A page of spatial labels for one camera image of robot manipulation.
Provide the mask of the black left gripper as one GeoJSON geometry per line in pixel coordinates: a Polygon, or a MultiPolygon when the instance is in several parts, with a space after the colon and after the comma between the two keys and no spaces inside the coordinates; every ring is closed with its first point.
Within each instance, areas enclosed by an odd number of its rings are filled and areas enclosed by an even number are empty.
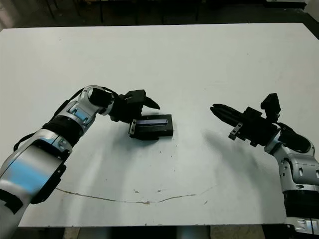
{"type": "MultiPolygon", "coordinates": [[[[114,99],[113,107],[109,113],[112,121],[131,124],[142,114],[142,108],[160,109],[160,106],[151,98],[145,97],[145,93],[126,93],[118,95],[114,99]]],[[[137,137],[141,141],[156,141],[158,137],[137,137]]]]}

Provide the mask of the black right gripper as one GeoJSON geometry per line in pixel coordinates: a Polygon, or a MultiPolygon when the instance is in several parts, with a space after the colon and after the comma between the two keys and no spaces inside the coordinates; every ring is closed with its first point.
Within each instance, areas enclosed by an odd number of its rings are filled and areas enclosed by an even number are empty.
{"type": "Polygon", "coordinates": [[[234,126],[229,138],[235,140],[239,138],[243,141],[250,141],[250,145],[256,147],[267,145],[277,134],[278,128],[262,117],[262,113],[248,107],[241,113],[232,107],[224,104],[213,104],[212,113],[221,121],[234,126]]]}

